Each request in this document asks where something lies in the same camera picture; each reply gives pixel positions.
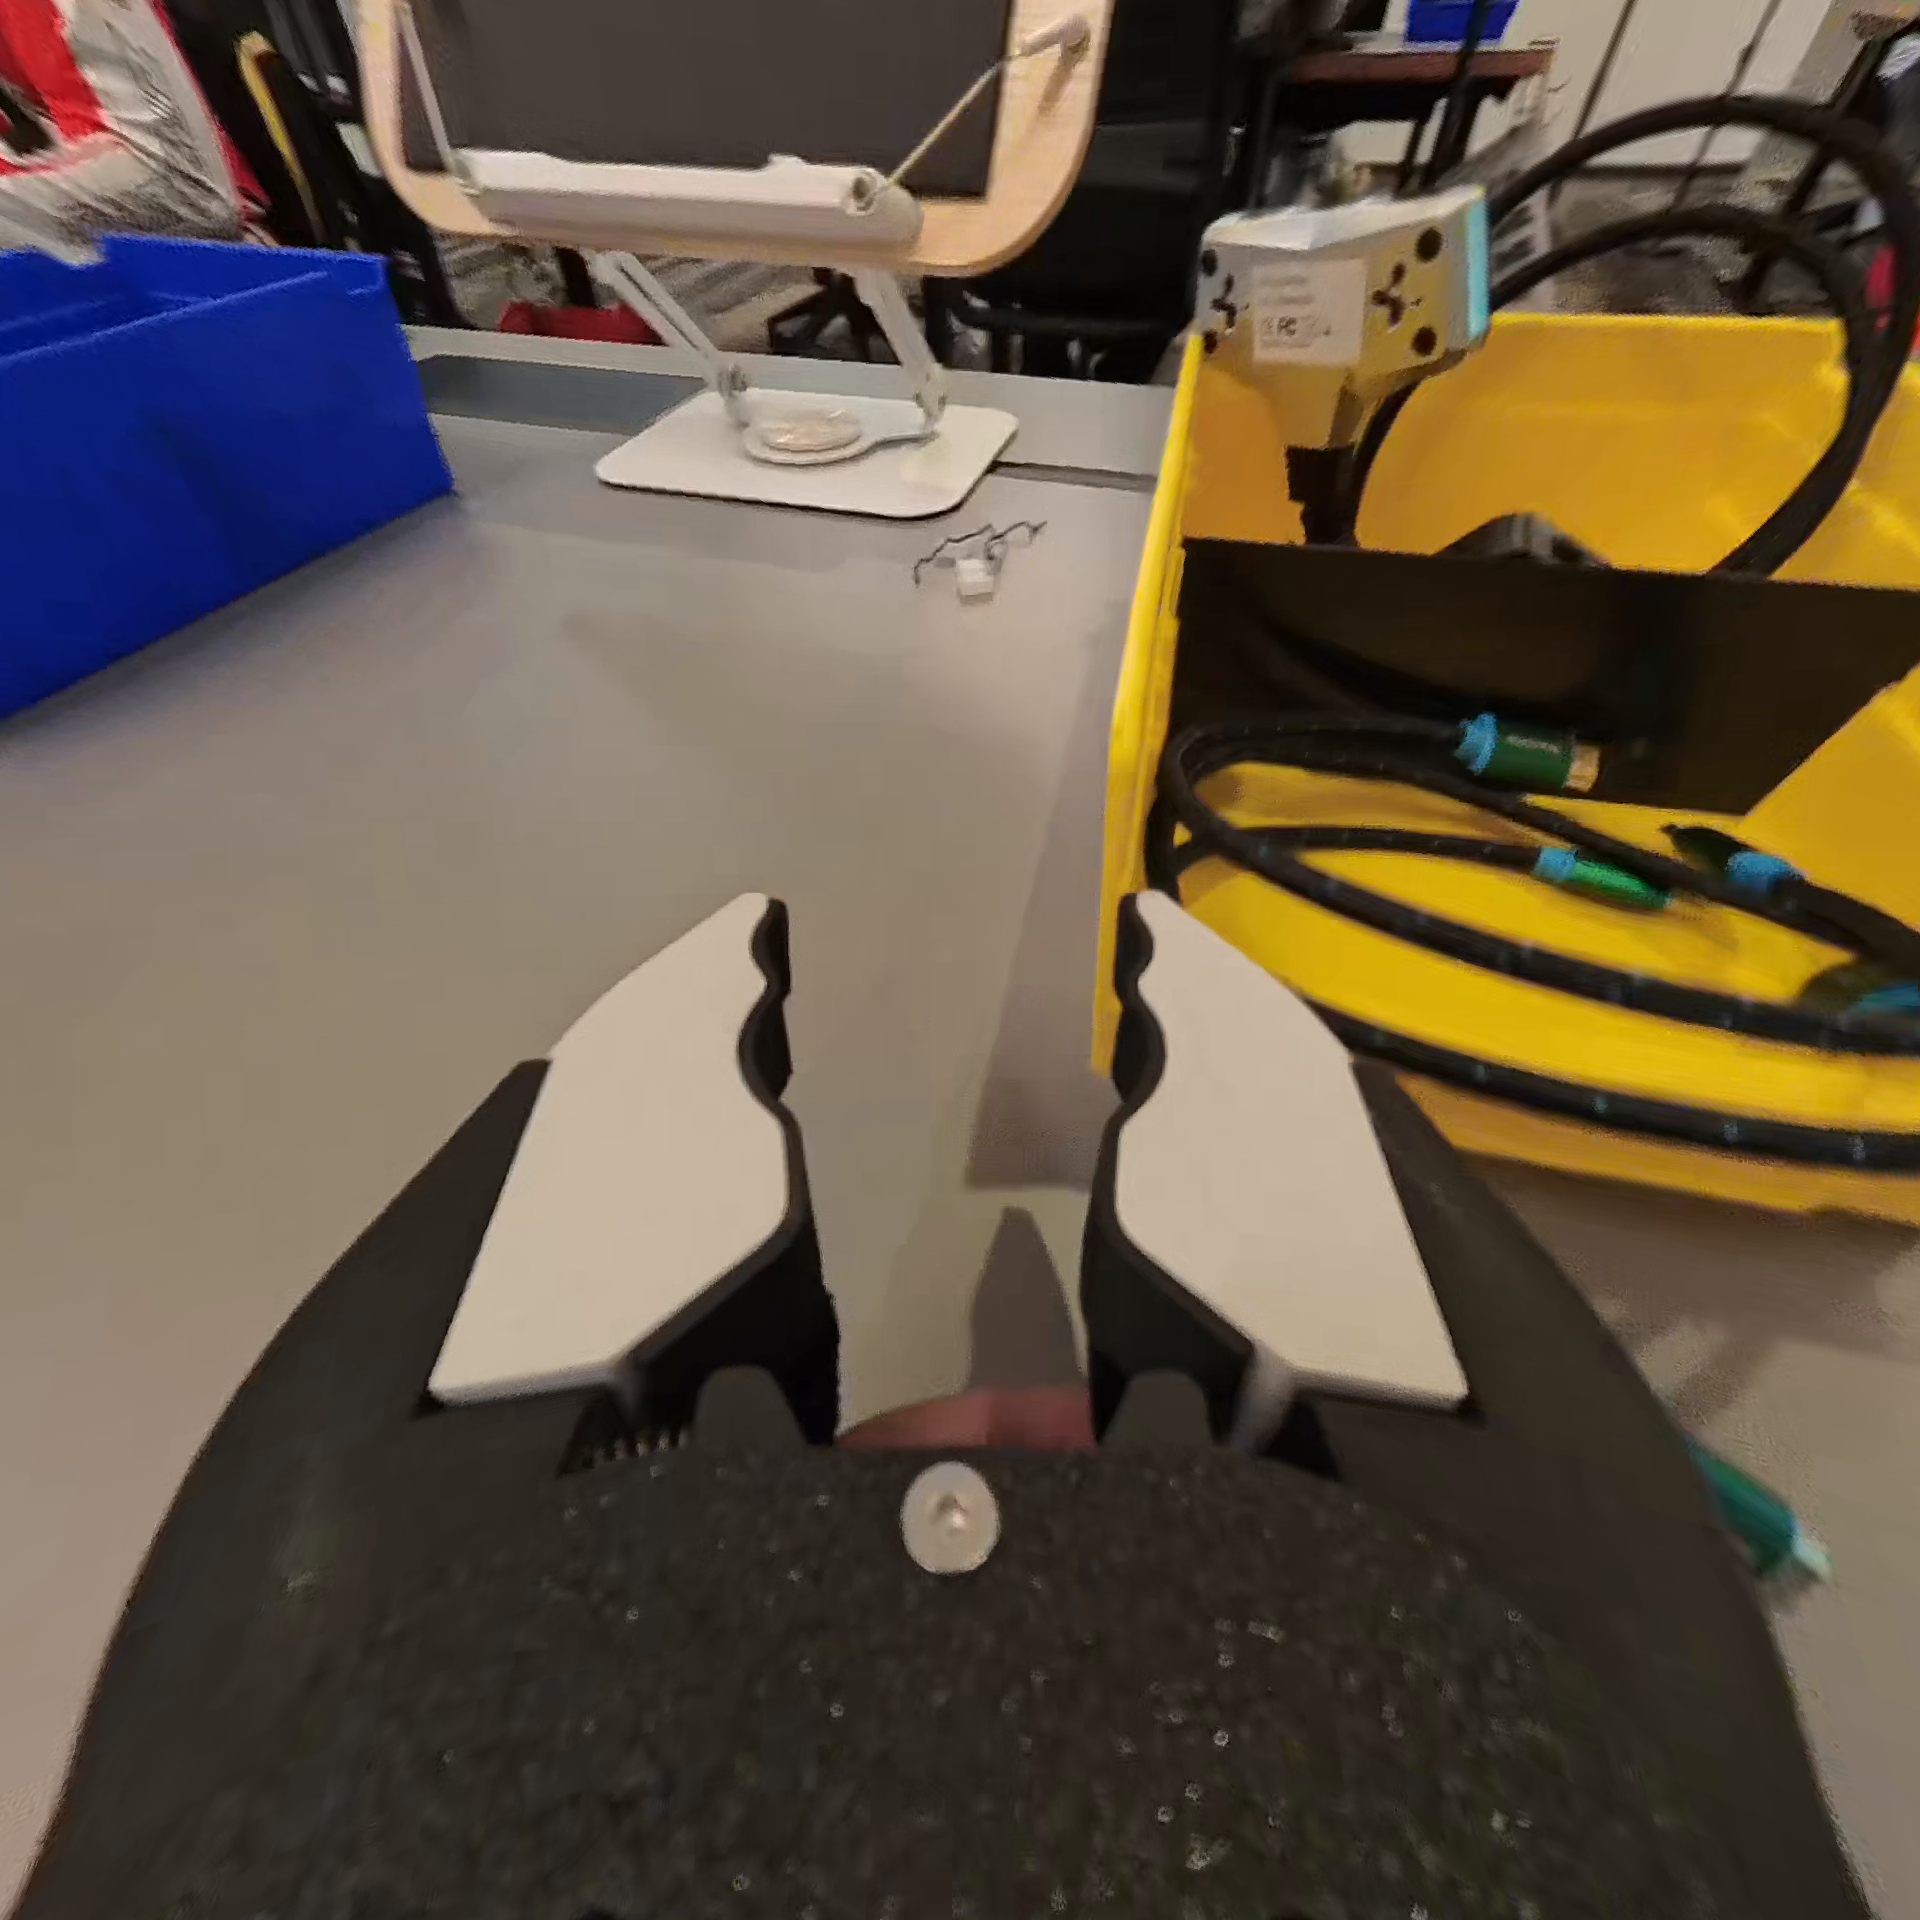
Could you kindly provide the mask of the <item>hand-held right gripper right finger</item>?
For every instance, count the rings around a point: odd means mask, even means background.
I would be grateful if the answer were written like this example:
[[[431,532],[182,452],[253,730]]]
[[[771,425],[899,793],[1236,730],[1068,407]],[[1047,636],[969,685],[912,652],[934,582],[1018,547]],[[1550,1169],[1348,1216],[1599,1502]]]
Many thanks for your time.
[[[1322,1017],[1156,889],[1117,908],[1114,989],[1077,1266],[1096,1427],[1161,1375],[1242,1454],[1304,1394],[1461,1411],[1466,1367]]]

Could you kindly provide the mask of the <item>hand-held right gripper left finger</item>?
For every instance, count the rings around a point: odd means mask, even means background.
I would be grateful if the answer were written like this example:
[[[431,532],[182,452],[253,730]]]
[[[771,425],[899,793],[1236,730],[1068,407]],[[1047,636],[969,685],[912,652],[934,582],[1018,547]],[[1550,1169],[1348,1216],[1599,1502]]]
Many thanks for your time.
[[[693,1423],[766,1373],[838,1434],[838,1311],[784,1093],[789,920],[743,891],[622,976],[549,1047],[426,1379],[439,1407],[572,1391]]]

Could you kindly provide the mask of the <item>yellow plastic bin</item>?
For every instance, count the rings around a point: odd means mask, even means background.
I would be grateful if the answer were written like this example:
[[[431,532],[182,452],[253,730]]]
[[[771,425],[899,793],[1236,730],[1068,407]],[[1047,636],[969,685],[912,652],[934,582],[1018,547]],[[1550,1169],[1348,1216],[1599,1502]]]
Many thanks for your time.
[[[1811,475],[1843,398],[1829,324],[1498,315],[1412,395],[1339,547],[1753,578],[1715,563]],[[1489,710],[1167,735],[1189,539],[1307,547],[1275,422],[1202,348],[1116,679],[1098,1068],[1117,914],[1158,886],[1464,1150],[1915,1225],[1915,665],[1739,814],[1599,799],[1595,741]],[[1756,579],[1915,594],[1913,369]]]

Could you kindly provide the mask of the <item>silver HDMI switch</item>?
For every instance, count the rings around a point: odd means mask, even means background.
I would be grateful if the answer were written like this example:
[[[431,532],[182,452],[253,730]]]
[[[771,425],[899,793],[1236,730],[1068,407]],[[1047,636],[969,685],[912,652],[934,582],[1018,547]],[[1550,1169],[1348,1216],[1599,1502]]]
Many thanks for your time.
[[[1387,400],[1483,345],[1489,231],[1477,181],[1223,213],[1202,235],[1189,328],[1284,449],[1352,449]]]

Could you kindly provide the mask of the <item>grey desk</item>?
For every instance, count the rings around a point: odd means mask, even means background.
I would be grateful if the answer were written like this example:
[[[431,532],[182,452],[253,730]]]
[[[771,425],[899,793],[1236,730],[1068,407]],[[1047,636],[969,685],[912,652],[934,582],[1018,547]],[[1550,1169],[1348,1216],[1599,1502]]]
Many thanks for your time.
[[[517,1062],[786,902],[853,1422],[1068,1379],[1165,389],[969,375],[972,516],[626,498],[655,351],[415,338],[454,496],[3,723],[3,1910],[179,1477]],[[995,596],[912,563],[1018,518]]]

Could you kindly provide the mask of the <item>black bin divider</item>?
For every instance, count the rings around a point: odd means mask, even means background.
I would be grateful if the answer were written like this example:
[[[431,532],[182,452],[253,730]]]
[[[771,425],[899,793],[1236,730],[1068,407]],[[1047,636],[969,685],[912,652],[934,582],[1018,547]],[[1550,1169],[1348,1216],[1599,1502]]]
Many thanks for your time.
[[[1495,712],[1595,796],[1739,814],[1918,659],[1913,589],[1459,550],[1188,539],[1165,735],[1242,712]]]

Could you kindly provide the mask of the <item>white tablet stand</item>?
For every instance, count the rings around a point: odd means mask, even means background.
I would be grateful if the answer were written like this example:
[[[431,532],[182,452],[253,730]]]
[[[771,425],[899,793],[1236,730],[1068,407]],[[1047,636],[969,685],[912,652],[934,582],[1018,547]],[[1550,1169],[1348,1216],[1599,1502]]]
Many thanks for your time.
[[[919,204],[869,165],[768,155],[756,165],[587,162],[443,145],[443,165],[490,222],[519,235],[600,227],[678,241],[893,245]],[[600,483],[834,516],[924,519],[961,506],[1018,433],[1016,413],[953,402],[899,279],[857,268],[853,289],[896,353],[908,395],[760,387],[633,252],[597,252],[593,279],[662,342],[697,360],[701,389],[600,457]]]

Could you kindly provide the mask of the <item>blue plastic bin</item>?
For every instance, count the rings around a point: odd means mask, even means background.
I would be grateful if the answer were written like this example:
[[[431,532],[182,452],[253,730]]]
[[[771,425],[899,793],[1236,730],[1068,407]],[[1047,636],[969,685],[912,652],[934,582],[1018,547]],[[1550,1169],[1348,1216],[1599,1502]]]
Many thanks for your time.
[[[3,718],[451,490],[379,256],[3,252]]]

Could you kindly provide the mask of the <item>red container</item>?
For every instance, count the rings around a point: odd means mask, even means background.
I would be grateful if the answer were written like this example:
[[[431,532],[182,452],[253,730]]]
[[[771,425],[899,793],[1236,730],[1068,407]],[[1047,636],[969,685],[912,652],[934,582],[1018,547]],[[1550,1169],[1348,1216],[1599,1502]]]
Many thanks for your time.
[[[502,334],[539,339],[659,345],[659,331],[628,304],[510,300],[496,319]]]

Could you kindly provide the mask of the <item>black office chair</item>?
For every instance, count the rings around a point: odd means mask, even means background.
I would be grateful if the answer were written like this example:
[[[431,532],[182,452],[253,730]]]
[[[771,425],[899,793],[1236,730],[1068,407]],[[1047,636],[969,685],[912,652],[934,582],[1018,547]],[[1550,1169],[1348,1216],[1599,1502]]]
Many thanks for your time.
[[[1068,201],[1016,272],[1040,319],[1031,375],[1145,382],[1189,315],[1198,235],[1222,204],[1242,44],[1269,3],[1116,3],[1094,129]]]

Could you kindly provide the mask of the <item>wooden-framed tablet screen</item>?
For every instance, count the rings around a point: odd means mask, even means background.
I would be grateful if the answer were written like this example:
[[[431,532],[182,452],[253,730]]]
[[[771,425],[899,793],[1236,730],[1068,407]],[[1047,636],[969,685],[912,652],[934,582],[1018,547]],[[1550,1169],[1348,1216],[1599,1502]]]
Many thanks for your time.
[[[364,122],[399,201],[456,238],[769,266],[966,278],[1025,252],[1092,142],[1111,3],[352,5]],[[771,155],[878,172],[916,238],[678,241],[645,230],[519,235],[443,165],[443,145],[589,164],[756,168]]]

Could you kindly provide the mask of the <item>red and white bag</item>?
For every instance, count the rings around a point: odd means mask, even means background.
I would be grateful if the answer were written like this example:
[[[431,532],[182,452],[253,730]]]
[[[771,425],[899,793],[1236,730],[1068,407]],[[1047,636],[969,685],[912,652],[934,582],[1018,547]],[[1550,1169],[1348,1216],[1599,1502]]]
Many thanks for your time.
[[[3,213],[80,239],[247,235],[229,149],[158,3],[2,5]]]

